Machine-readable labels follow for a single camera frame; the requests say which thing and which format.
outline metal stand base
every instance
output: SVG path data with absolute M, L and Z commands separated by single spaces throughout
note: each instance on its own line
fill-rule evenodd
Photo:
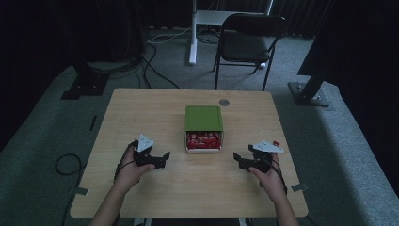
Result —
M 288 83 L 288 86 L 293 93 L 297 105 L 321 106 L 324 109 L 333 110 L 331 103 L 327 101 L 325 95 L 320 89 L 317 91 L 316 95 L 314 95 L 314 97 L 310 100 L 303 99 L 300 94 L 305 85 L 306 83 Z
M 79 86 L 79 77 L 74 80 L 71 89 L 64 91 L 61 100 L 78 100 L 80 96 L 101 96 L 103 95 L 109 73 L 95 73 L 96 80 L 90 87 Z

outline box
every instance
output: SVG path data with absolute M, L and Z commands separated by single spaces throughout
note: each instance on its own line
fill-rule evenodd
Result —
M 184 145 L 188 153 L 217 153 L 223 144 L 223 122 L 218 105 L 185 107 Z

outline dark background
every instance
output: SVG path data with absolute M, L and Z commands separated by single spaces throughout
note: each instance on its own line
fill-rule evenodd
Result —
M 139 57 L 141 38 L 136 35 L 140 23 L 144 27 L 168 28 L 191 25 L 191 1 L 139 1 L 136 8 L 132 7 L 134 1 L 128 0 L 56 2 L 62 6 L 86 61 Z M 210 2 L 203 1 L 199 8 L 207 8 Z M 226 5 L 221 1 L 220 4 L 226 9 L 259 10 L 265 1 L 258 1 L 255 8 L 243 4 L 247 1 L 238 2 Z M 317 35 L 299 74 L 318 76 L 326 73 L 327 81 L 339 87 L 398 194 L 399 98 L 396 87 L 399 46 L 395 38 L 399 8 L 396 1 L 337 0 L 334 5 L 331 5 L 333 1 L 275 2 L 272 14 L 291 19 L 288 35 L 307 38 Z M 130 39 L 128 32 L 134 34 Z M 2 1 L 0 35 L 3 103 L 0 150 L 3 150 L 53 79 L 72 65 L 72 57 L 47 1 Z M 326 70 L 326 64 L 333 67 Z

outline person's left hand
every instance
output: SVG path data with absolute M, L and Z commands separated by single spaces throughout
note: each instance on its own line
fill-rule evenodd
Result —
M 138 167 L 136 162 L 129 163 L 134 160 L 134 148 L 134 146 L 130 147 L 128 153 L 125 155 L 121 165 L 127 165 L 120 170 L 114 183 L 114 187 L 124 194 L 126 194 L 132 186 L 137 184 L 141 175 L 143 175 L 146 171 L 155 169 L 155 165 L 153 164 Z

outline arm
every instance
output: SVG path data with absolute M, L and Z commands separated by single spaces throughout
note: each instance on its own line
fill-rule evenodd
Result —
M 122 165 L 127 165 L 120 170 L 90 225 L 112 225 L 120 212 L 126 193 L 138 182 L 142 174 L 155 168 L 154 165 L 138 167 L 132 162 L 133 150 L 134 147 L 131 147 L 124 157 Z
M 272 153 L 273 166 L 279 169 L 276 153 Z M 273 170 L 270 169 L 267 173 L 263 173 L 255 168 L 249 168 L 249 170 L 261 181 L 264 191 L 269 196 L 269 199 L 274 203 L 276 210 L 276 218 L 279 222 L 279 225 L 299 225 L 293 207 L 291 206 L 288 198 L 285 194 L 282 181 L 279 175 Z

